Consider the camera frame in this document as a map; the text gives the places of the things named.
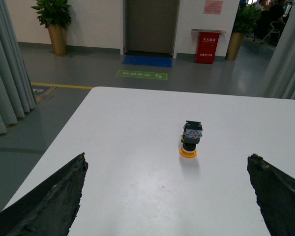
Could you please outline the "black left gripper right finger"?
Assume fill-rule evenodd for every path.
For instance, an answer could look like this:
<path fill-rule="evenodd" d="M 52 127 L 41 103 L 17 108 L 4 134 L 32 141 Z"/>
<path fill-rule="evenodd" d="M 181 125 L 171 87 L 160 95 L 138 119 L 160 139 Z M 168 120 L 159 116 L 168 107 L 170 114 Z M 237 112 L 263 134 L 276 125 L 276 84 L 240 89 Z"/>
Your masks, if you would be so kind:
<path fill-rule="evenodd" d="M 295 236 L 295 179 L 261 156 L 247 158 L 250 183 L 272 236 Z"/>

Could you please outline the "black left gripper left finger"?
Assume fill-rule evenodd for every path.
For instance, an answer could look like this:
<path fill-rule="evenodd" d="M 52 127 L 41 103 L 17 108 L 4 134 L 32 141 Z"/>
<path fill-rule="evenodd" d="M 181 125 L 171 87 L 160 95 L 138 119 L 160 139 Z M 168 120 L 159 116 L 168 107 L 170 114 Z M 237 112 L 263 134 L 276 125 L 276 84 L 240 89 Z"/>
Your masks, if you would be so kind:
<path fill-rule="evenodd" d="M 77 216 L 88 163 L 79 154 L 0 212 L 0 236 L 66 236 Z"/>

